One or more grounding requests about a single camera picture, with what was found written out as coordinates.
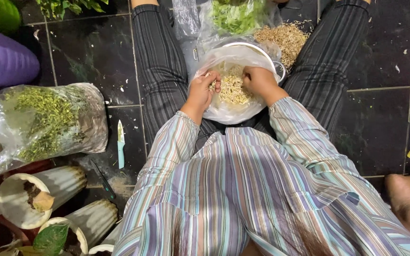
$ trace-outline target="striped pants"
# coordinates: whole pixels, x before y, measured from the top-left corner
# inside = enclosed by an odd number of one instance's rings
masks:
[[[293,72],[281,85],[331,135],[345,98],[346,68],[368,25],[368,7],[362,0],[336,2],[315,28]],[[133,9],[132,19],[139,84],[145,98],[144,126],[150,147],[161,126],[185,103],[188,73],[168,9],[139,5]],[[245,123],[273,136],[269,120],[265,109]],[[210,120],[202,121],[196,151],[218,127]]]

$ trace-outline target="hand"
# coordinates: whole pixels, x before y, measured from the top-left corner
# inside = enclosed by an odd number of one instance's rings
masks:
[[[209,87],[216,80],[214,91]],[[213,94],[221,91],[221,75],[217,71],[207,71],[202,76],[192,80],[188,99],[181,108],[197,125],[202,123],[202,116],[211,103]]]
[[[246,66],[243,69],[243,86],[253,94],[261,96],[269,107],[289,96],[278,86],[273,73],[263,67]]]

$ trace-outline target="knife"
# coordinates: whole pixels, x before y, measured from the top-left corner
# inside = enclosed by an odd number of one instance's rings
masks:
[[[122,151],[124,147],[124,132],[122,130],[121,120],[118,120],[118,166],[124,167],[124,153]]]
[[[104,187],[105,191],[110,194],[110,198],[111,199],[115,199],[116,195],[113,192],[112,188],[110,187],[110,184],[105,180],[104,176],[102,175],[102,173],[99,171],[98,166],[92,161],[90,160],[92,165],[93,165],[93,169],[94,172],[98,175],[99,179],[102,182],[102,186]]]

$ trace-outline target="black tile floor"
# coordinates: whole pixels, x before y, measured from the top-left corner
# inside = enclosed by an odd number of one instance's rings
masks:
[[[76,16],[67,12],[63,21],[56,21],[45,19],[34,1],[18,1],[25,24],[18,37],[42,62],[42,74],[34,84],[91,82],[104,95],[110,130],[107,151],[58,161],[73,160],[91,170],[89,160],[94,160],[117,193],[114,202],[122,214],[147,156],[144,87],[135,68],[130,4],[126,0],[109,2],[103,7],[105,13],[87,10]],[[161,2],[172,7],[172,0]],[[281,10],[282,18],[311,20],[315,26],[330,3],[291,0]],[[367,35],[348,68],[347,101],[333,142],[383,193],[384,175],[410,174],[406,157],[410,150],[410,0],[373,0],[370,13]],[[126,161],[121,170],[116,163],[118,120],[126,133]],[[88,179],[86,190],[68,203],[71,210],[105,195],[94,172],[88,173]]]

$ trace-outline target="light blue knife handle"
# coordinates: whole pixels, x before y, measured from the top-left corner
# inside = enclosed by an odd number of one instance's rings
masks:
[[[118,141],[118,166],[120,169],[124,167],[124,153],[122,151],[123,147],[124,143]]]

